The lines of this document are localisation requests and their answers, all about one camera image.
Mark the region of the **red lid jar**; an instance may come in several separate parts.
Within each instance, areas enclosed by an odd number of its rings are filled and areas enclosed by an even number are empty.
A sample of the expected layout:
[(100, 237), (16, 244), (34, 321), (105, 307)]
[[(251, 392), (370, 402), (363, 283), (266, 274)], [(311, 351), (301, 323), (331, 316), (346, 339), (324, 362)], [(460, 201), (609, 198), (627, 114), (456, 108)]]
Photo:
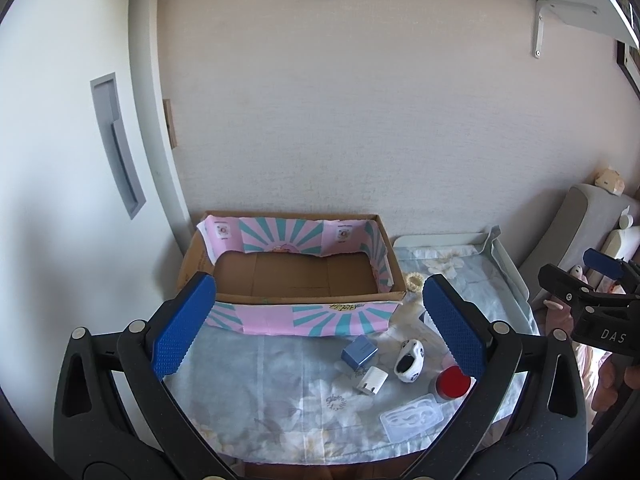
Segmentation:
[(435, 391), (445, 400), (454, 400), (465, 396), (472, 386), (472, 378), (465, 375), (457, 365), (447, 367), (437, 377)]

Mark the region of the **clear plastic blister case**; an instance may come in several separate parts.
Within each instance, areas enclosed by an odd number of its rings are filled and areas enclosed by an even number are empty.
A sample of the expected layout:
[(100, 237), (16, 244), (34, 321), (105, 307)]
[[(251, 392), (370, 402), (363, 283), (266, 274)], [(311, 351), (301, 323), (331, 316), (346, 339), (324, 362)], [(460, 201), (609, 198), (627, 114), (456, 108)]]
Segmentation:
[(439, 403), (431, 393), (380, 415), (380, 422), (390, 441), (407, 440), (430, 430), (443, 420)]

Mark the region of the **white sock with black prints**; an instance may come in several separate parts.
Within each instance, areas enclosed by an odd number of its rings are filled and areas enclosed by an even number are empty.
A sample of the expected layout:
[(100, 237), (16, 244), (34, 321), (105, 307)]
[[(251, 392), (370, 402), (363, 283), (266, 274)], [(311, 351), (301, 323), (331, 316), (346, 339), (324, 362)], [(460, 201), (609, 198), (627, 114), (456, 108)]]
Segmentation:
[(401, 346), (394, 373), (404, 384), (412, 384), (421, 375), (424, 367), (424, 347), (420, 340), (409, 339)]

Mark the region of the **white charger cube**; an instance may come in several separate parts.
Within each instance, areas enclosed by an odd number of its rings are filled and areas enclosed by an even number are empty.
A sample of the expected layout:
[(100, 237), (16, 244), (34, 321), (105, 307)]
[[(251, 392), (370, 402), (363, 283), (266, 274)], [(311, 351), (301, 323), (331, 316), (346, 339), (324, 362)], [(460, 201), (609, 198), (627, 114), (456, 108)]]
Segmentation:
[(376, 396), (385, 385), (388, 373), (377, 366), (370, 366), (359, 378), (356, 389), (367, 396)]

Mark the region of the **small blue box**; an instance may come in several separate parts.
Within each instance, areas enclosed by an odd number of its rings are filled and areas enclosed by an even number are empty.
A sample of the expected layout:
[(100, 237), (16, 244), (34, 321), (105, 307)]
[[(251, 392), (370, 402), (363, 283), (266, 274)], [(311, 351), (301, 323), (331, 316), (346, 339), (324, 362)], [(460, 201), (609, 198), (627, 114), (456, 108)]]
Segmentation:
[(358, 336), (343, 348), (342, 361), (354, 372), (361, 370), (378, 353), (378, 347), (366, 336)]

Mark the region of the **small plush toy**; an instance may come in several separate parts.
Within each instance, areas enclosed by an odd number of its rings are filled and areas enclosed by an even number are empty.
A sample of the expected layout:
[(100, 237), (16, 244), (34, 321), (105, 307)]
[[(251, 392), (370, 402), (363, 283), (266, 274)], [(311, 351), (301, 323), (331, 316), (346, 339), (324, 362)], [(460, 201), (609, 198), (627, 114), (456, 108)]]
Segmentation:
[(624, 179), (612, 168), (598, 171), (594, 176), (593, 185), (615, 196), (621, 196), (625, 191)]

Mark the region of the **yellow hair scrunchie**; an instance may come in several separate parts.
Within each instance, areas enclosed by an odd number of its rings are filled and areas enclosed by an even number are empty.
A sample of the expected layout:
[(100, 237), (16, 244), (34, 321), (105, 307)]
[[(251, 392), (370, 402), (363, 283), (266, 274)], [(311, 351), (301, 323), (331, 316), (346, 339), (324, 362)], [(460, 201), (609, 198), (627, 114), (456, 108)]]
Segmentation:
[(404, 274), (406, 289), (413, 294), (420, 294), (425, 283), (425, 276), (419, 272)]

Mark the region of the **cardboard box with pink liner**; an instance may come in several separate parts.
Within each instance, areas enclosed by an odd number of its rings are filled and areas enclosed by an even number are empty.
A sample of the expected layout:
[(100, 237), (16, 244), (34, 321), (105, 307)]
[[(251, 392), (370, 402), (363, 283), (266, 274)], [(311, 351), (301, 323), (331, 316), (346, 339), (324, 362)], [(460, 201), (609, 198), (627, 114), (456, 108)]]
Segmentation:
[(208, 325), (244, 335), (357, 337), (382, 333), (406, 284), (376, 214), (207, 211), (178, 285), (213, 277)]

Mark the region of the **white shelf bracket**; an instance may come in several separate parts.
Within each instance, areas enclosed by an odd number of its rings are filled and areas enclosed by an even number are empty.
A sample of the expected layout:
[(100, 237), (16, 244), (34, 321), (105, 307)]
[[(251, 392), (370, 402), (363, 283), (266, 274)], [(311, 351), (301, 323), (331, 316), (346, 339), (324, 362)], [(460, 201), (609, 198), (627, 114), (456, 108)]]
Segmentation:
[(539, 60), (544, 46), (546, 24), (562, 23), (564, 25), (587, 28), (600, 15), (596, 6), (564, 0), (537, 0), (535, 2), (534, 24), (532, 35), (532, 55)]

